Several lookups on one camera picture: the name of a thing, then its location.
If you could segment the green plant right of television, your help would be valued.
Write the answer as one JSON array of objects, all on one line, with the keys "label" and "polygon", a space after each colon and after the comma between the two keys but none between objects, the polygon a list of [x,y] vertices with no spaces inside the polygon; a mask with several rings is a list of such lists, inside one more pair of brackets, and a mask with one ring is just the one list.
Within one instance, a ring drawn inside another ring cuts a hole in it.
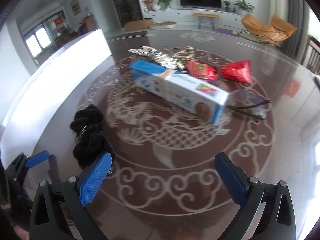
[{"label": "green plant right of television", "polygon": [[245,0],[234,0],[234,5],[239,9],[239,14],[244,16],[253,12],[255,7]]}]

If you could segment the dark wooden side chair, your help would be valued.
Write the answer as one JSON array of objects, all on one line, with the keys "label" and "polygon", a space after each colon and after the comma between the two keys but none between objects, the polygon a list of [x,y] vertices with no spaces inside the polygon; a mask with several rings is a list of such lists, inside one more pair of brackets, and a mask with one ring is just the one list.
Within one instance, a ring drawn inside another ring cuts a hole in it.
[{"label": "dark wooden side chair", "polygon": [[308,36],[308,45],[305,52],[304,66],[313,74],[319,75],[320,52],[319,41],[313,36]]}]

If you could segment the dark glass display cabinet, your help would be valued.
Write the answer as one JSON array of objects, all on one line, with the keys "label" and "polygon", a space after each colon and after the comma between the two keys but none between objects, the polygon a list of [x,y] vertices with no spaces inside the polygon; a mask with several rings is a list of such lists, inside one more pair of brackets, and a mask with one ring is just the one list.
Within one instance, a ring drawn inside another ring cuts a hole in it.
[{"label": "dark glass display cabinet", "polygon": [[121,27],[143,18],[139,0],[113,0]]}]

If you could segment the grey curtain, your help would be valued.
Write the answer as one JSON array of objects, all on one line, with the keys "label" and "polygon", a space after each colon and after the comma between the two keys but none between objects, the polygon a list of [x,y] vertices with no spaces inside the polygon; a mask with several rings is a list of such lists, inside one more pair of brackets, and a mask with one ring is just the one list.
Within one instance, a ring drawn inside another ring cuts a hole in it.
[{"label": "grey curtain", "polygon": [[309,5],[305,0],[289,0],[288,22],[297,30],[281,44],[282,52],[300,62],[308,41]]}]

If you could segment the white tv cabinet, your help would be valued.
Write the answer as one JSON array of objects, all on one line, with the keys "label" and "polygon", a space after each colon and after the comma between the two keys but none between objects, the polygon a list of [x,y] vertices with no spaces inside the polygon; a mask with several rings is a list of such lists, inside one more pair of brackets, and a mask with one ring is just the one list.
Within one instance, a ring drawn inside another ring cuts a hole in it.
[{"label": "white tv cabinet", "polygon": [[[239,31],[244,29],[241,19],[242,16],[230,12],[208,10],[208,9],[161,9],[143,12],[144,18],[153,19],[154,23],[176,22],[179,25],[195,25],[198,27],[198,18],[193,13],[219,14],[220,18],[215,20],[215,29],[230,29]],[[201,27],[211,27],[210,19],[204,18]]]}]

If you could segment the black fuzzy scrunchie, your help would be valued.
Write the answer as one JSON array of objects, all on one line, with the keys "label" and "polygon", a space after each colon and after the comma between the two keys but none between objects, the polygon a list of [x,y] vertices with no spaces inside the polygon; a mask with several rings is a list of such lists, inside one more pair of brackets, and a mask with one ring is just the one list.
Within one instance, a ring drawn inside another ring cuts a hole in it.
[{"label": "black fuzzy scrunchie", "polygon": [[99,155],[109,153],[112,161],[115,152],[109,143],[103,127],[104,115],[95,105],[77,111],[70,124],[70,129],[76,134],[77,144],[73,156],[81,169],[89,167]]}]

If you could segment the orange rocking lounge chair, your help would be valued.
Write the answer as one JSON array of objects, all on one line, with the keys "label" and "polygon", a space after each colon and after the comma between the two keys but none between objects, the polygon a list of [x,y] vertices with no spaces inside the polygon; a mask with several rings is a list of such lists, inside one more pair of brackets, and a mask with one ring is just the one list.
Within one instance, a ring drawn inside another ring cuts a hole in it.
[{"label": "orange rocking lounge chair", "polygon": [[246,40],[263,44],[283,42],[297,30],[295,26],[278,15],[273,15],[269,24],[260,23],[252,14],[246,14],[241,22],[244,30],[238,32],[237,35]]}]

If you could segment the small wooden bench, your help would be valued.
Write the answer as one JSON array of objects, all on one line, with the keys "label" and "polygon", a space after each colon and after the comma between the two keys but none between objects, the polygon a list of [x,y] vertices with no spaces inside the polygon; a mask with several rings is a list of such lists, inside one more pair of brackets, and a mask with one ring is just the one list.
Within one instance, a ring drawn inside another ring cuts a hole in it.
[{"label": "small wooden bench", "polygon": [[198,29],[201,29],[202,26],[202,20],[204,18],[210,19],[211,25],[212,25],[212,30],[215,30],[215,20],[220,18],[219,14],[205,14],[205,13],[193,13],[193,16],[198,18]]}]

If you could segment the round beige floor cushion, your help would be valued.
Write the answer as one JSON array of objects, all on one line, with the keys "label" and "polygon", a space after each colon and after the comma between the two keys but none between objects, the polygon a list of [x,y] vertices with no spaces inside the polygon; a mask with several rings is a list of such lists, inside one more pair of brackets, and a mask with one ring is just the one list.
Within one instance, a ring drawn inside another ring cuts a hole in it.
[{"label": "round beige floor cushion", "polygon": [[149,25],[149,29],[151,30],[158,30],[158,29],[172,29],[176,28],[177,23],[176,22],[159,22],[159,23],[153,23]]}]

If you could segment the red foil snack bag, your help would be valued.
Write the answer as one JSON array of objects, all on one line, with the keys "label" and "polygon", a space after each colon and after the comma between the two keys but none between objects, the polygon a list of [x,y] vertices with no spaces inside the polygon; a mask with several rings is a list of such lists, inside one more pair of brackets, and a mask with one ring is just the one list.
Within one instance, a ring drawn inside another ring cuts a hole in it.
[{"label": "red foil snack bag", "polygon": [[220,73],[225,79],[249,84],[253,83],[251,62],[249,60],[226,64],[221,67]]}]

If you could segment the white cardboard storage box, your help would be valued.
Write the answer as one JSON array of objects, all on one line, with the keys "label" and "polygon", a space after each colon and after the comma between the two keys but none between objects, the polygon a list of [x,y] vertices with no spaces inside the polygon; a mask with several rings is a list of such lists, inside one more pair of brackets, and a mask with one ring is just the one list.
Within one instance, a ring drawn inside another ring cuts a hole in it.
[{"label": "white cardboard storage box", "polygon": [[2,124],[5,128],[45,125],[71,92],[110,56],[102,29],[69,42],[23,85]]}]

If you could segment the rhinestone silver hair claw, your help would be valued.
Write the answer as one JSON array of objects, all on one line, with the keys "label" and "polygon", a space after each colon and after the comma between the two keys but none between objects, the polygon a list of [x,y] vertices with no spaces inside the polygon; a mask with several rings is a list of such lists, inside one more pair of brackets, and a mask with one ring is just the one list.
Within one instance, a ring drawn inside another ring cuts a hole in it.
[{"label": "rhinestone silver hair claw", "polygon": [[167,69],[178,70],[183,74],[188,73],[182,63],[172,58],[171,56],[162,53],[156,48],[150,46],[141,46],[139,49],[129,49],[128,52],[148,57],[152,59],[152,61],[160,64]]}]

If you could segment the red flower vase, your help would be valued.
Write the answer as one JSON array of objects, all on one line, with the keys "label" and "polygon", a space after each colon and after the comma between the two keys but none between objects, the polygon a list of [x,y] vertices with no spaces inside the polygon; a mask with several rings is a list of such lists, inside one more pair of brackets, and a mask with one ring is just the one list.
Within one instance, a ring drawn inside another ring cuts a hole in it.
[{"label": "red flower vase", "polygon": [[142,0],[144,6],[146,7],[146,11],[152,11],[152,6],[155,0]]}]

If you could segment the long brown cardboard box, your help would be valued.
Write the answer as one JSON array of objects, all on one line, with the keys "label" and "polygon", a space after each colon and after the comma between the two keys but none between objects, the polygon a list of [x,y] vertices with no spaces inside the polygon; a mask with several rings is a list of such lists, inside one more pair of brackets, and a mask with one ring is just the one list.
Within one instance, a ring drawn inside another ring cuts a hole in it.
[{"label": "long brown cardboard box", "polygon": [[141,20],[127,22],[124,25],[124,29],[126,32],[146,30],[146,29],[149,29],[149,26],[152,24],[153,24],[153,19],[143,18]]}]

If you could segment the blue white cookie box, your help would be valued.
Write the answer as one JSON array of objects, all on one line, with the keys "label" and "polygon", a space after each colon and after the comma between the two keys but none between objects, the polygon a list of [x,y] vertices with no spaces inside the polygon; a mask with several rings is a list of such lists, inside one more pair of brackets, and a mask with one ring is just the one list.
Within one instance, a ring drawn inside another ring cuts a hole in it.
[{"label": "blue white cookie box", "polygon": [[202,120],[217,124],[229,93],[188,74],[138,60],[129,66],[132,78],[140,87]]}]

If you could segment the red snack packet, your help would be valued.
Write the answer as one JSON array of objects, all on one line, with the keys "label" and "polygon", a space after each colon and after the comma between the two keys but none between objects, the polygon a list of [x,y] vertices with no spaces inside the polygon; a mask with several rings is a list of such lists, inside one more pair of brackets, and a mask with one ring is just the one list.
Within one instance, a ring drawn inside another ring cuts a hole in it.
[{"label": "red snack packet", "polygon": [[217,80],[219,77],[215,68],[196,61],[189,61],[187,64],[187,70],[193,77],[205,80]]}]

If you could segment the wooden dining table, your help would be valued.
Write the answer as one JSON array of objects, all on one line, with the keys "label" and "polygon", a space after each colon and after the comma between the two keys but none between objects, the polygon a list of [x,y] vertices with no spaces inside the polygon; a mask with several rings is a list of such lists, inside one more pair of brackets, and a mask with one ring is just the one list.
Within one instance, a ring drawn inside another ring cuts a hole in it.
[{"label": "wooden dining table", "polygon": [[86,16],[82,19],[82,22],[78,24],[78,26],[74,29],[76,33],[79,35],[83,35],[85,33],[89,33],[93,30],[97,29],[97,25],[93,15]]}]

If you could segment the green potted plant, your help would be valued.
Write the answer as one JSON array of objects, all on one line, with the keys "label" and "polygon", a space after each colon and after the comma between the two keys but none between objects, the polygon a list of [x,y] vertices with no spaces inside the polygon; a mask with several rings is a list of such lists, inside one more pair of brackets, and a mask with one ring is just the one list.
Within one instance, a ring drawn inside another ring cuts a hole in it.
[{"label": "green potted plant", "polygon": [[165,9],[170,9],[171,8],[171,3],[174,0],[158,0],[159,3],[161,3]]}]

